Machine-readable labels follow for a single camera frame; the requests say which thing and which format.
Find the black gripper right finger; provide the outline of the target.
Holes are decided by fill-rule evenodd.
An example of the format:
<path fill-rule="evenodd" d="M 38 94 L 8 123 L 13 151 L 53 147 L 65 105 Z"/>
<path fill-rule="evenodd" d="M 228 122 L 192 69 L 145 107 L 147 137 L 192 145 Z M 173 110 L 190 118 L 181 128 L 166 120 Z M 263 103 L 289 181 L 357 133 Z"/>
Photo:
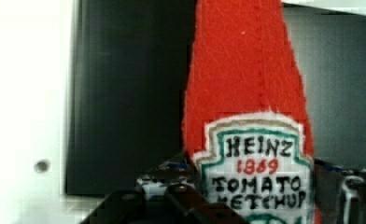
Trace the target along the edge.
<path fill-rule="evenodd" d="M 366 224 L 366 169 L 315 160 L 320 224 Z"/>

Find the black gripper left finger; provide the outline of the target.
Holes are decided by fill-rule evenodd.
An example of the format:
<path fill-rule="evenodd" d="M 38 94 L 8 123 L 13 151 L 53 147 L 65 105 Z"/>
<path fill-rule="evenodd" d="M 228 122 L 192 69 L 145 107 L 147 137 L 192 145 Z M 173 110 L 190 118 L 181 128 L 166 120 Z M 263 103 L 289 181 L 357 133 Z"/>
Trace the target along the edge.
<path fill-rule="evenodd" d="M 133 190 L 117 190 L 80 224 L 248 224 L 225 203 L 197 189 L 197 172 L 181 152 L 140 175 Z"/>

